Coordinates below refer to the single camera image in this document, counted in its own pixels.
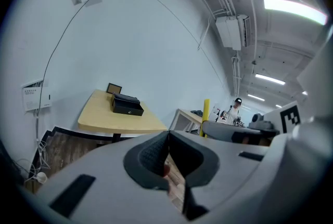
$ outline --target desk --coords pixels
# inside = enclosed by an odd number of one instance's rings
[[[167,127],[140,102],[142,116],[114,113],[111,110],[112,94],[95,90],[81,112],[78,126],[82,130],[113,134],[112,142],[118,142],[121,134],[152,134]]]
[[[195,125],[200,127],[202,117],[193,114],[189,110],[177,109],[175,117],[170,126],[170,130],[190,131],[194,129]]]

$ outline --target fluorescent light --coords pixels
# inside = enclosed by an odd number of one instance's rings
[[[284,81],[280,81],[280,80],[277,80],[277,79],[274,79],[274,78],[271,78],[271,77],[268,77],[268,76],[265,76],[265,75],[261,75],[261,74],[256,74],[255,76],[257,78],[265,79],[265,80],[268,80],[268,81],[271,81],[271,82],[274,82],[274,83],[277,83],[277,84],[280,84],[280,85],[284,85],[286,83]]]
[[[259,99],[259,100],[261,100],[261,101],[265,101],[265,99],[262,99],[262,98],[260,98],[260,97],[255,97],[255,96],[250,95],[250,94],[248,94],[248,96],[249,96],[249,97],[253,97],[253,98],[257,98],[257,99]]]
[[[325,25],[327,22],[326,14],[307,5],[286,0],[264,0],[265,9],[281,10],[297,14],[315,22]]]

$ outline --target black box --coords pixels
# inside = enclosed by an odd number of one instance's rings
[[[114,113],[142,116],[144,113],[140,103],[134,103],[119,98],[111,100],[111,109]]]

